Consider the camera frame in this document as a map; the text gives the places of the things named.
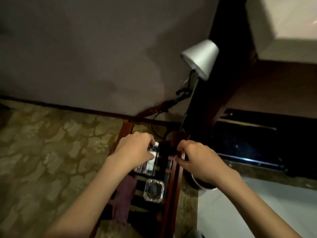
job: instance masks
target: floral patterned carpet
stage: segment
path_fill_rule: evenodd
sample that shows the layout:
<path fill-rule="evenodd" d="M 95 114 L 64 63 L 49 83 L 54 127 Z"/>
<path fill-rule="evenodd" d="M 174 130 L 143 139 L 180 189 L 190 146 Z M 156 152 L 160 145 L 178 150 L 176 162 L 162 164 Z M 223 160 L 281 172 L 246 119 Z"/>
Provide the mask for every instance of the floral patterned carpet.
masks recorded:
<path fill-rule="evenodd" d="M 0 237 L 40 237 L 72 204 L 108 156 L 124 120 L 9 100 L 0 130 Z M 163 134 L 165 127 L 155 126 Z M 133 131 L 152 132 L 148 124 Z M 102 223 L 99 237 L 115 224 Z M 137 236 L 132 228 L 117 237 Z"/>

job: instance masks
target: dark wooden baseboard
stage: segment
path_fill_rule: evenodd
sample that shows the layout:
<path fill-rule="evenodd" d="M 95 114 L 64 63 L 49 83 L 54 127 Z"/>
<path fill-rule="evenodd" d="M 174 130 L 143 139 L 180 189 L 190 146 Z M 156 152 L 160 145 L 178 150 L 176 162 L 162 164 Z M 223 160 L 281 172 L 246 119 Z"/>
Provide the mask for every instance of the dark wooden baseboard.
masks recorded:
<path fill-rule="evenodd" d="M 35 104 L 35 105 L 44 106 L 44 107 L 58 108 L 58 109 L 87 113 L 87 114 L 95 114 L 95 115 L 101 115 L 101 116 L 107 116 L 107 117 L 120 118 L 120 119 L 128 120 L 129 122 L 133 122 L 133 123 L 138 123 L 138 122 L 150 123 L 150 124 L 154 124 L 154 125 L 166 126 L 166 127 L 171 128 L 171 129 L 174 129 L 174 130 L 178 130 L 180 128 L 180 125 L 181 125 L 180 123 L 177 123 L 177 122 L 168 122 L 168 121 L 161 121 L 161 120 L 146 119 L 146 118 L 140 118 L 140 117 L 135 117 L 135 116 L 123 115 L 123 114 L 115 114 L 115 113 L 91 110 L 91 109 L 86 109 L 86 108 L 77 108 L 77 107 L 71 107 L 71 106 L 66 106 L 66 105 L 51 104 L 51 103 L 44 103 L 44 102 L 40 102 L 40 101 L 32 101 L 32 100 L 14 98 L 14 97 L 9 97 L 9 96 L 4 96 L 4 95 L 0 95 L 0 99 L 12 100 L 12 101 L 23 102 L 23 103 L 30 103 L 30 104 Z"/>

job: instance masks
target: white lampshade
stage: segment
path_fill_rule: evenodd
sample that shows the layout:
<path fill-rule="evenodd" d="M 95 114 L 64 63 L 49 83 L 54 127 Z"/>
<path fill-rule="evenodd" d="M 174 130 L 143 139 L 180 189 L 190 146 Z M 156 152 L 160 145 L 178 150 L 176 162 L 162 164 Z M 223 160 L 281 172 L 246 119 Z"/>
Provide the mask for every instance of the white lampshade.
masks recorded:
<path fill-rule="evenodd" d="M 180 56 L 196 72 L 198 76 L 207 81 L 212 67 L 219 54 L 219 48 L 211 40 L 204 40 L 185 51 Z"/>

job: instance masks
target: white tile floor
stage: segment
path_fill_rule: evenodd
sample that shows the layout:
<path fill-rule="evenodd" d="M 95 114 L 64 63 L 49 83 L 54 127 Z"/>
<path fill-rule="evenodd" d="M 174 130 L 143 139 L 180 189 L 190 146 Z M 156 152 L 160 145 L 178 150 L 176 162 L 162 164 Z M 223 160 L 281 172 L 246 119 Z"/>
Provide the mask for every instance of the white tile floor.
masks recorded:
<path fill-rule="evenodd" d="M 317 237 L 317 191 L 251 178 L 244 180 L 302 237 Z M 197 228 L 206 238 L 254 237 L 219 190 L 200 191 Z"/>

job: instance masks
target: pink cloth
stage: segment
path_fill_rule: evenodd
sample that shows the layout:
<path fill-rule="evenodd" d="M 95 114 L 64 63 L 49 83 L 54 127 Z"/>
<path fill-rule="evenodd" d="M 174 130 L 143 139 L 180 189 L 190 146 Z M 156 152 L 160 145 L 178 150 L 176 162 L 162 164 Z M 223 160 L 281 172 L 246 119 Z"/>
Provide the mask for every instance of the pink cloth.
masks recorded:
<path fill-rule="evenodd" d="M 137 180 L 126 175 L 117 186 L 117 193 L 112 202 L 112 219 L 127 224 L 130 204 L 135 195 Z"/>

